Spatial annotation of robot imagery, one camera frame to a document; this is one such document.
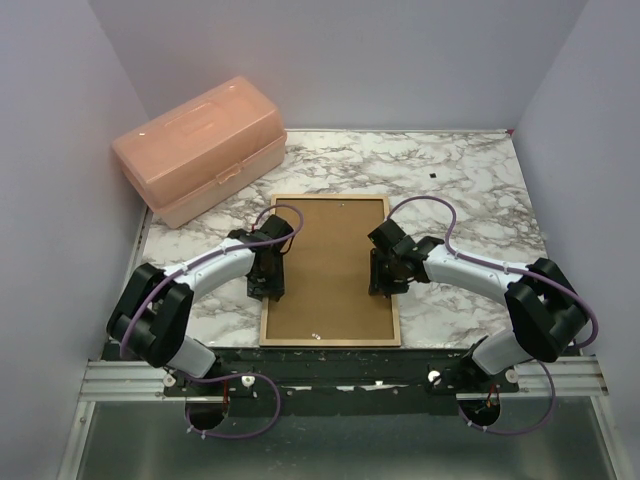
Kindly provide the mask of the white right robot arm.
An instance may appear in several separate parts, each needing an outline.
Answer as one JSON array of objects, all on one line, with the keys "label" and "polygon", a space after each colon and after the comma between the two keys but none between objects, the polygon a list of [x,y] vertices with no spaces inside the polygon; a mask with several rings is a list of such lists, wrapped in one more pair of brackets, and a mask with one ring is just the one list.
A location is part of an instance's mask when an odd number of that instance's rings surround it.
[{"label": "white right robot arm", "polygon": [[412,282],[462,288],[505,307],[511,326],[476,342],[459,367],[462,384],[480,392],[508,367],[554,362],[588,322],[586,308],[559,267],[546,258],[501,266],[455,253],[444,240],[416,242],[392,219],[368,234],[371,296],[404,294]]}]

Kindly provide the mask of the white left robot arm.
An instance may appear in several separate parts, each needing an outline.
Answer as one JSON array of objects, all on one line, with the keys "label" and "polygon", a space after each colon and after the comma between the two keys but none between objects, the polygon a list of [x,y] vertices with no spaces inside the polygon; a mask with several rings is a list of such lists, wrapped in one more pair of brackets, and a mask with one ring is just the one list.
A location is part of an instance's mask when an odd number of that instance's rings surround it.
[{"label": "white left robot arm", "polygon": [[247,296],[278,301],[285,293],[282,249],[294,228],[277,215],[258,229],[236,229],[213,250],[173,267],[137,267],[106,325],[108,335],[155,368],[187,375],[201,395],[214,393],[222,380],[216,355],[186,334],[192,306],[237,278],[247,280]]}]

